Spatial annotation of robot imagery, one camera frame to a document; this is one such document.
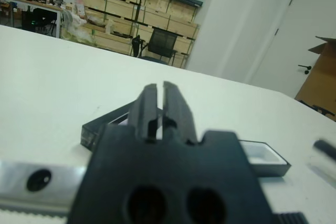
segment black mesh chair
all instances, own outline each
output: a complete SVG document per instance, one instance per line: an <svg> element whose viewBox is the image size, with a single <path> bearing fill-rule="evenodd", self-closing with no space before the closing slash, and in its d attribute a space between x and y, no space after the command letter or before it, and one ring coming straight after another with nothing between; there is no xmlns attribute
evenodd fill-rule
<svg viewBox="0 0 336 224"><path fill-rule="evenodd" d="M171 33L169 31L161 30L155 28L152 34L152 37L148 44L144 45L145 41L136 36L132 40L133 46L133 55L144 60L154 61L161 64L167 64L165 61L162 61L162 57L167 57L169 59L173 58L175 60L176 51L174 50L175 42L177 39L177 34ZM149 52L153 52L157 55L160 55L160 59L155 59L149 56L142 56L142 51L148 47Z"/></svg>

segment shelving unit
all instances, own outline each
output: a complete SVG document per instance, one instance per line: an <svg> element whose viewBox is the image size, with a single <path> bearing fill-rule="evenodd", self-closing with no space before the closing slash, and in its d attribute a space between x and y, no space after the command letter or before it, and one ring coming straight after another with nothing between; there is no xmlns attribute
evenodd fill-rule
<svg viewBox="0 0 336 224"><path fill-rule="evenodd" d="M153 29L160 28L178 35L174 49L177 51L174 67L184 68L190 55L199 25L193 23L197 8L176 0L83 0L86 13L108 22L114 22L117 35L105 33L105 28L85 25L94 35L100 48L132 55L131 37L140 35L149 42ZM144 51L143 55L160 58Z"/></svg>

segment white tabletop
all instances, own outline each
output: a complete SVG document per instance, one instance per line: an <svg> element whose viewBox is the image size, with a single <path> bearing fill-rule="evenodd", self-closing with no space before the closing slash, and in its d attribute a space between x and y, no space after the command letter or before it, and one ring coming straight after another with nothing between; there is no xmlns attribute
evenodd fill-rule
<svg viewBox="0 0 336 224"><path fill-rule="evenodd" d="M82 125L133 101L149 83L157 83L162 107L165 80L188 102L198 138L207 130L233 131L267 142L292 164L285 177L260 180L273 211L335 223L336 164L312 149L320 137L336 145L328 118L278 92L4 26L0 159L85 165ZM0 211L0 223L64 222Z"/></svg>

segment metal plate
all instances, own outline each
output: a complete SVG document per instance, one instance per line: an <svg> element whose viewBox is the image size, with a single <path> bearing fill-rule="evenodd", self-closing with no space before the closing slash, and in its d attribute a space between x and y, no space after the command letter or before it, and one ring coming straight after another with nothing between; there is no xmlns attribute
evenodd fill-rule
<svg viewBox="0 0 336 224"><path fill-rule="evenodd" d="M85 172L86 167L0 161L0 208L67 216Z"/></svg>

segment white door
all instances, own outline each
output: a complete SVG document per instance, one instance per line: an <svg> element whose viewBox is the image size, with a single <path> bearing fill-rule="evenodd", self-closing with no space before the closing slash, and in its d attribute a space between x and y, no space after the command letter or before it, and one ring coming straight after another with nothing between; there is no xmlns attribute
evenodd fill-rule
<svg viewBox="0 0 336 224"><path fill-rule="evenodd" d="M305 68L318 55L308 49L333 37L336 31L336 0L293 0L265 58L250 84L295 97L306 80Z"/></svg>

